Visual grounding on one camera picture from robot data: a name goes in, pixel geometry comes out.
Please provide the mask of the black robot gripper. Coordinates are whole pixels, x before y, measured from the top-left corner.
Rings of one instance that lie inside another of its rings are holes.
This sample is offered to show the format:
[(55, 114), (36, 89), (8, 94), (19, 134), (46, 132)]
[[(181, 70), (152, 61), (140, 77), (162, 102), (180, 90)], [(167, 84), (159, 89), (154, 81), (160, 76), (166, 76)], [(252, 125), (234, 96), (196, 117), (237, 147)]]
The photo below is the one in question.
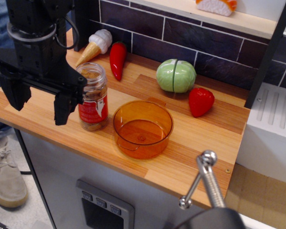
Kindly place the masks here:
[(83, 103), (87, 81), (67, 63), (66, 22), (38, 31), (8, 22), (7, 31), (14, 47), (0, 48), (0, 85), (10, 105), (20, 111), (34, 87), (55, 95), (55, 124), (67, 124), (76, 105)]

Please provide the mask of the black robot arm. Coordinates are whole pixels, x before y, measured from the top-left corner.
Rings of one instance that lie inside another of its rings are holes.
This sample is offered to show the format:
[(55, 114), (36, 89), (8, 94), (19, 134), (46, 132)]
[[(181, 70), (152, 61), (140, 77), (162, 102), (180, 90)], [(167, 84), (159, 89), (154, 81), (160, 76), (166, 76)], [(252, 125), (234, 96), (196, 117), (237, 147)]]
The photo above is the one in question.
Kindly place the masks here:
[(65, 125), (83, 103), (87, 80), (66, 60), (68, 12), (72, 0), (9, 0), (7, 31), (14, 48), (0, 48), (0, 85), (9, 103), (21, 110), (31, 88), (55, 96), (54, 120)]

